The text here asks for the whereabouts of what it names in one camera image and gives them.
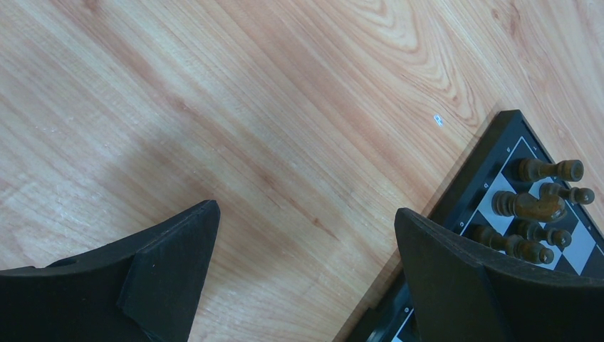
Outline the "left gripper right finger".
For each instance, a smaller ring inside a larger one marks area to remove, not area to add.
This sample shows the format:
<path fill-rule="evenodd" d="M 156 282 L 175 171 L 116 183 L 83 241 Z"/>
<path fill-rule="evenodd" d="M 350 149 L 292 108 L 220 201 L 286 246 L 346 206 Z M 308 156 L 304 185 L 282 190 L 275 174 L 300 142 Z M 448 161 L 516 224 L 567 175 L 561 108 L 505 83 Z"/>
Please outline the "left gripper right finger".
<path fill-rule="evenodd" d="M 603 281 L 509 257 L 409 208 L 395 215 L 423 341 L 601 341 Z"/>

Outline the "dark chess knight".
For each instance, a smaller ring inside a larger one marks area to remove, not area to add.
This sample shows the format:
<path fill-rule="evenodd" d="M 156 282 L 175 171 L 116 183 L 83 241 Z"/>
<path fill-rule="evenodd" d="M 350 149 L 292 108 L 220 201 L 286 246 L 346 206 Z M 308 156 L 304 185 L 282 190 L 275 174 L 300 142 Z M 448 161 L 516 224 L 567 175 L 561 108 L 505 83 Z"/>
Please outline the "dark chess knight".
<path fill-rule="evenodd" d="M 560 221 L 568 213 L 565 201 L 558 195 L 550 194 L 537 198 L 527 192 L 498 191 L 491 205 L 499 216 L 545 223 Z"/>

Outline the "black white chess board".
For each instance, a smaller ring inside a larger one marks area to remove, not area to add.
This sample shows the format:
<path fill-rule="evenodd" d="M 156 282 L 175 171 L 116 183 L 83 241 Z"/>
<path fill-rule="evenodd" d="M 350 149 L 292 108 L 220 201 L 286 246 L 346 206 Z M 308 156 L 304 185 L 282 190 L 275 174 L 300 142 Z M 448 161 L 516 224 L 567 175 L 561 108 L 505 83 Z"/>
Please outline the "black white chess board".
<path fill-rule="evenodd" d="M 401 208 L 403 263 L 350 341 L 601 341 L 603 233 L 519 110 L 498 113 L 432 212 Z"/>

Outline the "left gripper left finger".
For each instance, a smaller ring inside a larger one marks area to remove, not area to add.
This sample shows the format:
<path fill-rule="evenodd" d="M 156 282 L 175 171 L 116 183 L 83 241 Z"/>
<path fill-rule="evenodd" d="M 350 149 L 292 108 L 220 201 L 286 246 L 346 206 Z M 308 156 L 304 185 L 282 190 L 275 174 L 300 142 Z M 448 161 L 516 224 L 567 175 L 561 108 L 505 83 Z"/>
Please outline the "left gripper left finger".
<path fill-rule="evenodd" d="M 1 272 L 3 341 L 187 341 L 221 212 L 205 200 L 43 268 Z"/>

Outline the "dark chess pawn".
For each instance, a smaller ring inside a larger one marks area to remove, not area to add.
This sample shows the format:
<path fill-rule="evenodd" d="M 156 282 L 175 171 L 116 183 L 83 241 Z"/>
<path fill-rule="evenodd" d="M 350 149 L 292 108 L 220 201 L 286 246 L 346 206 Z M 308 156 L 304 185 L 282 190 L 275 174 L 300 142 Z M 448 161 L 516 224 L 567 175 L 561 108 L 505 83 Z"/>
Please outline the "dark chess pawn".
<path fill-rule="evenodd" d="M 584 176 L 584 166 L 580 160 L 563 160 L 553 164 L 536 158 L 525 158 L 519 163 L 518 176 L 524 182 L 536 182 L 547 177 L 578 182 Z"/>
<path fill-rule="evenodd" d="M 565 188 L 558 183 L 544 183 L 540 187 L 540 195 L 557 195 L 571 204 L 587 205 L 595 200 L 595 193 L 587 187 Z"/>
<path fill-rule="evenodd" d="M 568 247 L 572 242 L 571 234 L 564 229 L 543 228 L 538 222 L 522 221 L 516 228 L 516 233 L 526 240 L 542 242 L 561 249 Z"/>

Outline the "dark chess bishop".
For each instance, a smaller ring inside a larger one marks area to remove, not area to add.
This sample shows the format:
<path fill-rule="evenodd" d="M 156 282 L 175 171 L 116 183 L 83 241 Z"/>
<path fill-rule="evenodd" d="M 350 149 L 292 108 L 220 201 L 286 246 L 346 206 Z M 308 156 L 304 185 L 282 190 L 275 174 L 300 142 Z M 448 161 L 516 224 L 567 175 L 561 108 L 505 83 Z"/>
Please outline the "dark chess bishop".
<path fill-rule="evenodd" d="M 490 226 L 479 225 L 471 238 L 486 247 L 532 264 L 551 264 L 554 260 L 553 251 L 541 243 L 526 240 L 517 234 L 505 237 Z"/>

